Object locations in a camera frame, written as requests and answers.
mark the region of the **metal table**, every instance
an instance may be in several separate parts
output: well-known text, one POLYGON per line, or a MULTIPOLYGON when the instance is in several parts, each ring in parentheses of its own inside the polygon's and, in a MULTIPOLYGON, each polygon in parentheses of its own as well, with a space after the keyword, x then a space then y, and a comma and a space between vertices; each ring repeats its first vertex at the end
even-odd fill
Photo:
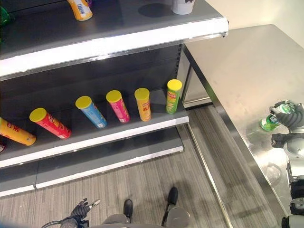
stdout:
POLYGON ((258 122, 278 101, 304 102, 304 49, 276 26, 265 25, 187 43, 184 52, 280 220, 290 213, 287 157, 272 148, 272 133, 258 122))

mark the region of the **floor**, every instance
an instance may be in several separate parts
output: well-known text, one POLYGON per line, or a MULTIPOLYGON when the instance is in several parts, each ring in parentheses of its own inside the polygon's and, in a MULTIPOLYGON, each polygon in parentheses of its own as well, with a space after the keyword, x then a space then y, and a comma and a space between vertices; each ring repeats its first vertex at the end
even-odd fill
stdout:
MULTIPOLYGON (((241 152, 213 106, 189 112, 190 125, 227 208, 233 227, 279 227, 241 152)), ((191 216, 193 228, 225 228, 215 194, 186 126, 178 127, 185 151, 153 161, 98 174, 45 189, 0 199, 0 220, 41 227, 69 216, 83 198, 101 199, 89 212, 90 226, 121 213, 124 200, 134 203, 134 223, 160 224, 172 186, 178 205, 191 216)))

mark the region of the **shelf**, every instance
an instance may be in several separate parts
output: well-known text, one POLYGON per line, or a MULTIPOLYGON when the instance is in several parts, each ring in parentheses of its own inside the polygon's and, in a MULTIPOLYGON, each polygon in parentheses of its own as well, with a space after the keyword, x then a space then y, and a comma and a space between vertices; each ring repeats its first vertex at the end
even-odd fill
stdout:
POLYGON ((0 197, 183 151, 176 128, 0 170, 0 197))
POLYGON ((171 0, 95 1, 93 17, 80 22, 66 2, 16 18, 2 28, 0 80, 228 32, 227 19, 206 1, 189 15, 170 7, 171 0))
POLYGON ((71 181, 183 151, 176 128, 109 143, 39 162, 36 187, 71 181))
POLYGON ((0 197, 34 190, 38 163, 0 170, 0 197))
POLYGON ((133 95, 124 98, 124 101, 131 116, 130 122, 125 124, 118 121, 108 103, 96 104, 108 121, 108 125, 104 129, 97 129, 77 108, 52 113, 53 116, 71 128, 72 136, 66 140, 61 140, 37 125, 37 141, 34 145, 26 147, 8 140, 5 151, 0 154, 0 168, 41 160, 64 153, 76 152, 77 150, 98 144, 125 139, 189 122, 187 112, 183 108, 181 101, 175 114, 166 113, 166 94, 163 90, 151 91, 152 119, 148 122, 140 120, 133 95))

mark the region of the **yellow lid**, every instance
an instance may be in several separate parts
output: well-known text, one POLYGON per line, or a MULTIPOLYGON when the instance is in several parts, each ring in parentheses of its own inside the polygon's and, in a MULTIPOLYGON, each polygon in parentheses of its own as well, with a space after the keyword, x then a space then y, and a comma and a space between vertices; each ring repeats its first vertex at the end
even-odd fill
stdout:
POLYGON ((111 90, 105 96, 106 100, 110 103, 115 103, 122 98, 122 94, 118 90, 111 90))
POLYGON ((182 87, 182 82, 177 79, 172 79, 167 83, 167 87, 173 91, 179 91, 182 87))
POLYGON ((81 96, 75 102, 75 105, 79 109, 84 109, 90 106, 92 103, 92 99, 89 96, 81 96))
POLYGON ((33 122, 39 122, 43 120, 43 118, 46 117, 46 115, 47 115, 47 111, 44 108, 36 108, 30 113, 29 119, 33 122))
POLYGON ((149 90, 146 88, 139 88, 135 90, 134 96, 136 100, 146 100, 149 99, 149 90))

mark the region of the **yellow chip can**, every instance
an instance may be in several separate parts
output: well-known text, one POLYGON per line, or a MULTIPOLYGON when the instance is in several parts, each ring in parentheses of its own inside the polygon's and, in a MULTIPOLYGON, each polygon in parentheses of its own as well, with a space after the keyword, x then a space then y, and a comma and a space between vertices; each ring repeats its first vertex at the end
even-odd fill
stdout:
POLYGON ((22 130, 21 128, 7 122, 0 117, 0 135, 23 145, 30 146, 36 141, 36 136, 22 130))
POLYGON ((76 20, 88 20, 93 16, 86 0, 67 0, 73 10, 76 20))
POLYGON ((146 88, 139 88, 135 91, 134 96, 136 98, 139 116, 142 121, 151 120, 150 110, 150 92, 146 88))

